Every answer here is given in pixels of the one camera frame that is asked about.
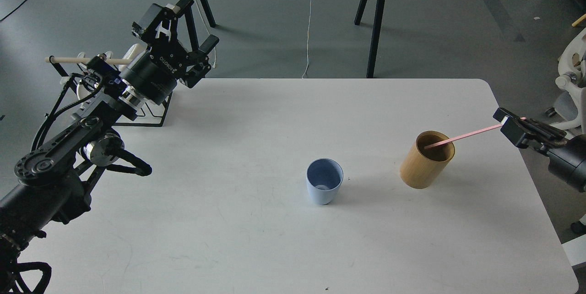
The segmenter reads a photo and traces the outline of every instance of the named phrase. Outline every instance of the gray floor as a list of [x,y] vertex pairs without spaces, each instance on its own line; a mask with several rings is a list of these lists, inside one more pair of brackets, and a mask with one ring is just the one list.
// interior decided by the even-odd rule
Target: gray floor
[[[132,22],[151,3],[176,1],[29,0],[0,23],[2,196],[15,185],[15,160],[29,150],[60,89],[44,57],[75,56],[82,50],[112,50],[121,56],[137,42],[130,34]],[[20,2],[0,0],[0,16]],[[208,77],[301,77],[309,0],[209,2],[218,22],[212,33],[221,42],[217,68]],[[358,0],[312,0],[308,77],[364,77],[374,0],[359,27],[353,25],[357,5]],[[505,17],[498,11],[505,11]],[[543,111],[560,93],[554,83],[556,60],[580,32],[570,26],[580,15],[572,0],[387,0],[375,77],[480,78],[490,84],[501,106],[551,121]],[[499,26],[507,20],[514,35]],[[199,19],[196,24],[203,39],[203,25]],[[523,41],[515,41],[516,33]],[[188,45],[184,26],[179,36]],[[389,112],[408,107],[390,105]],[[550,175],[546,158],[521,154],[561,242],[570,240],[570,223],[586,213],[586,195]],[[584,272],[577,275],[586,288]]]

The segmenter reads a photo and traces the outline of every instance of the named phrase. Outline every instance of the pink straw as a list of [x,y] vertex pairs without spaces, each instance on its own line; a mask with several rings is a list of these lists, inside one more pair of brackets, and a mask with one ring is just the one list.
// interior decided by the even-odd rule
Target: pink straw
[[467,133],[467,134],[464,134],[464,135],[456,136],[453,139],[447,139],[447,140],[443,140],[441,142],[434,142],[433,144],[427,145],[423,149],[427,150],[428,148],[432,148],[432,147],[436,147],[436,146],[441,146],[441,145],[444,145],[444,144],[448,144],[449,142],[454,142],[454,141],[457,141],[457,140],[465,139],[466,137],[478,135],[478,134],[484,133],[485,131],[492,131],[492,129],[497,129],[497,128],[500,128],[502,126],[503,126],[502,123],[499,123],[498,125],[492,125],[490,127],[486,127],[485,129],[480,129],[480,130],[477,130],[477,131],[473,131],[471,133]]

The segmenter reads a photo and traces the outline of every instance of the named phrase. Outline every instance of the table leg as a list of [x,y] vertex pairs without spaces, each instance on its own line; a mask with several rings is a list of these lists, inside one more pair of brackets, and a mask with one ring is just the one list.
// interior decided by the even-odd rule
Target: table leg
[[368,0],[360,0],[360,4],[358,4],[358,11],[356,12],[356,17],[354,17],[354,25],[360,25],[362,14],[364,14],[364,8],[366,7],[367,1]]
[[185,10],[185,23],[187,24],[187,32],[189,34],[191,50],[198,50],[199,43],[197,42],[197,32],[195,31],[195,21],[193,21],[193,12],[191,11],[191,7],[188,7]]
[[214,20],[214,16],[212,15],[212,10],[210,9],[210,4],[207,3],[207,0],[200,0],[201,6],[203,7],[203,12],[206,14],[207,22],[210,23],[210,27],[216,27],[216,21]]
[[376,0],[376,9],[374,11],[374,26],[372,27],[372,40],[370,41],[370,54],[368,57],[368,69],[366,77],[374,77],[374,64],[376,62],[376,53],[379,49],[380,27],[383,23],[383,10],[385,9],[385,0]]

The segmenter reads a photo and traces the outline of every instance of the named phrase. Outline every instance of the wooden cup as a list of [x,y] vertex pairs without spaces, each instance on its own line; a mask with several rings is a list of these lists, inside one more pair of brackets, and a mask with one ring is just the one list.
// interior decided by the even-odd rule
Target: wooden cup
[[427,188],[452,160],[456,153],[452,142],[428,150],[423,149],[427,145],[446,139],[448,136],[437,131],[424,131],[417,136],[415,144],[409,150],[400,169],[401,179],[408,186],[418,189]]

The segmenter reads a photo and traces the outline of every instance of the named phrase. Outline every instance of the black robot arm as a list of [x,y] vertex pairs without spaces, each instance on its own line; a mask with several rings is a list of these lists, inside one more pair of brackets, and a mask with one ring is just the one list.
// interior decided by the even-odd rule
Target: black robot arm
[[[73,114],[73,124],[48,142],[43,140],[49,128],[42,127],[33,151],[17,161],[19,184],[0,200],[0,293],[30,292],[20,276],[29,270],[42,271],[33,292],[44,292],[50,266],[17,263],[17,257],[33,238],[46,236],[42,228],[48,222],[67,224],[89,211],[90,194],[105,170],[142,176],[151,173],[147,163],[124,150],[122,139],[111,127],[121,116],[136,119],[136,111],[146,100],[160,104],[177,81],[193,87],[211,69],[207,54],[218,38],[209,36],[199,50],[192,52],[177,39],[177,21],[191,4],[193,0],[165,7],[153,4],[139,23],[133,23],[132,33],[148,47],[122,73],[94,57],[88,71],[100,78],[100,84],[92,99]],[[67,108],[51,112],[43,125],[50,126]],[[82,161],[76,165],[78,154]],[[118,158],[134,167],[113,164]],[[80,179],[91,167],[94,170],[90,176]]]
[[493,118],[503,126],[500,131],[518,148],[531,147],[548,157],[550,173],[579,192],[586,190],[586,135],[566,139],[566,132],[533,119],[521,119],[504,108]]

